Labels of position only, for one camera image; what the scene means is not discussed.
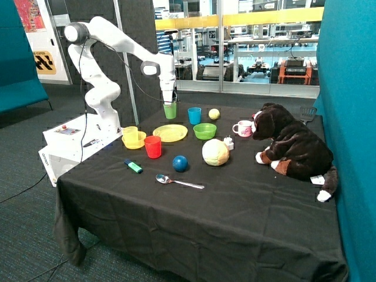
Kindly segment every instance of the red cup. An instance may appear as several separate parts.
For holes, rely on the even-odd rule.
[[[162,155],[162,141],[159,136],[148,136],[144,141],[146,153],[149,158],[157,159]]]

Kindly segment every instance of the teal panel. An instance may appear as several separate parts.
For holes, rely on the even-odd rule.
[[[0,86],[0,113],[43,100],[48,96],[38,78]]]
[[[1,28],[0,86],[37,76],[35,61],[24,28]]]
[[[38,79],[33,53],[13,0],[2,0],[0,16],[0,112],[48,96]]]
[[[340,175],[338,216],[350,281],[376,277],[375,14],[370,1],[326,1],[317,54],[315,106]]]

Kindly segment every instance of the blue ball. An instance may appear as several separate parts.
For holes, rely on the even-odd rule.
[[[172,166],[177,172],[183,172],[188,167],[188,161],[184,156],[177,156],[172,161]]]

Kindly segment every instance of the metal spoon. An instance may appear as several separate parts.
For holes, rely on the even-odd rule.
[[[197,184],[192,184],[192,183],[187,183],[187,182],[181,182],[181,181],[177,181],[177,180],[172,180],[168,176],[163,175],[163,174],[157,174],[155,178],[157,178],[158,182],[161,182],[163,184],[168,184],[168,183],[171,183],[171,182],[175,182],[175,183],[178,183],[178,184],[182,184],[182,185],[186,185],[186,186],[190,186],[190,187],[194,187],[194,188],[198,188],[198,189],[205,188],[202,185],[197,185]]]

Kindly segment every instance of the yellow cup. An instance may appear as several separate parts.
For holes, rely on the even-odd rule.
[[[139,140],[139,129],[137,126],[128,126],[122,129],[125,142],[133,143]]]

